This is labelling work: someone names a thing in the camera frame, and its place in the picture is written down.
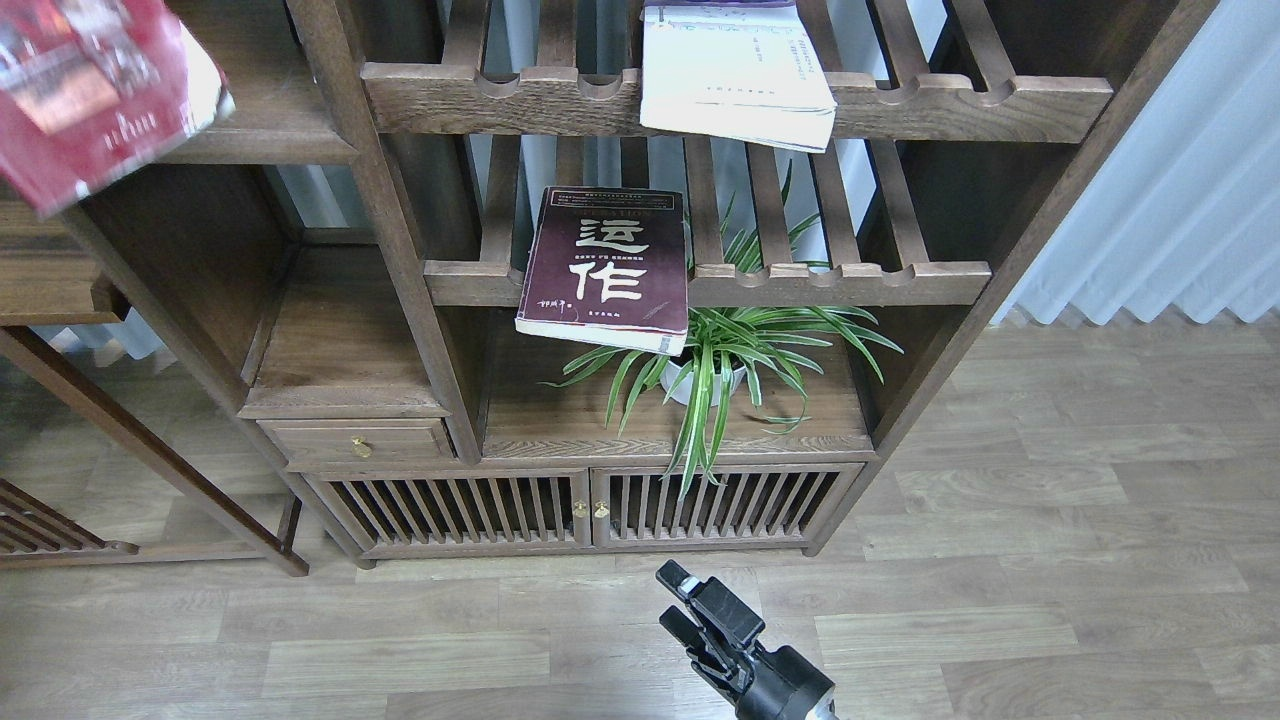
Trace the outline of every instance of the blurry red book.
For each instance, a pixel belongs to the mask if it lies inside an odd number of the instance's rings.
[[[230,109],[160,0],[0,0],[0,172],[42,217]]]

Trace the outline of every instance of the slatted cabinet door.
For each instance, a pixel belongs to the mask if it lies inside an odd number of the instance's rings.
[[[566,552],[591,543],[585,470],[308,480],[369,560]]]
[[[594,469],[594,542],[613,551],[804,546],[812,532],[832,519],[861,468],[719,468],[718,484],[695,475],[684,497],[680,475],[663,479],[658,468]]]

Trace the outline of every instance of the small drawer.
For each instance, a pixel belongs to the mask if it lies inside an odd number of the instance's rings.
[[[452,457],[434,418],[392,420],[259,420],[289,459],[291,471],[403,468]]]

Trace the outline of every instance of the white book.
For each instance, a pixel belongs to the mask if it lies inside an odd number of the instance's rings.
[[[648,4],[640,124],[822,152],[836,101],[794,3]]]

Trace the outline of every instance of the chinese characters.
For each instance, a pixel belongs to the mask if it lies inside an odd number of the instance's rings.
[[[641,245],[636,240],[636,236],[643,231],[644,227],[639,220],[596,220],[582,218],[579,223],[576,245],[579,247],[607,247],[617,252],[639,256],[645,250],[649,250],[648,245]],[[599,270],[595,269],[595,265],[596,263],[593,260],[568,266],[570,272],[577,275],[579,300],[586,296],[588,278],[599,281],[600,302],[608,302],[609,300],[640,300],[643,297],[639,291],[625,288],[639,287],[640,281],[636,278],[640,278],[649,270],[618,268],[613,264],[613,260],[605,263]]]

